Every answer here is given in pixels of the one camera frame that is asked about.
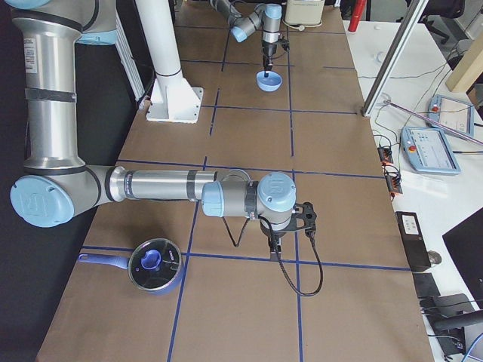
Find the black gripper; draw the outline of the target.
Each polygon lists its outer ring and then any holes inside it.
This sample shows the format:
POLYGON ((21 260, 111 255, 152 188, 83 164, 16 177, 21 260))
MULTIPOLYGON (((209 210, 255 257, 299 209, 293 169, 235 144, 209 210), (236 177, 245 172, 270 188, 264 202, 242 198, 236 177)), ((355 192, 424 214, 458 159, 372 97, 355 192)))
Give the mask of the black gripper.
POLYGON ((263 77, 268 78, 269 72, 272 70, 272 59, 277 51, 277 42, 269 43, 267 41, 262 42, 262 54, 263 54, 263 77))
POLYGON ((278 261, 280 259, 280 246, 281 238, 286 234, 286 232, 275 230, 275 226, 266 221, 260 222, 260 229, 262 233, 267 237, 268 245, 270 249, 270 260, 278 261))

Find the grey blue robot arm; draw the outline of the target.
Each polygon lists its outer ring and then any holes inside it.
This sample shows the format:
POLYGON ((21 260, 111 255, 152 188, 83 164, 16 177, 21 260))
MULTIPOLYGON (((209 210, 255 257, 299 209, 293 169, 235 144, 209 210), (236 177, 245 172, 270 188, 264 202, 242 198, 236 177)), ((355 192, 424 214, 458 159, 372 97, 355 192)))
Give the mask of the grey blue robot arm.
MULTIPOLYGON (((258 4, 244 17, 230 1, 209 1, 238 41, 262 29, 264 70, 258 86, 272 90, 272 58, 280 35, 281 6, 258 4)), ((207 216, 260 220, 272 260, 280 239, 294 232, 296 186, 283 173, 253 181, 241 170, 141 171, 88 166, 78 156, 75 43, 115 44, 116 1, 5 1, 23 33, 30 153, 28 173, 10 191, 26 222, 55 227, 94 207, 130 200, 201 201, 207 216)), ((168 1, 135 1, 154 66, 150 121, 196 123, 203 89, 183 77, 168 1)))
POLYGON ((263 77, 268 78, 278 46, 285 51, 287 42, 280 33, 282 8, 279 4, 258 4, 248 16, 235 8, 235 1, 209 1, 211 7, 226 19, 231 34, 238 43, 246 40, 257 30, 262 29, 263 77))

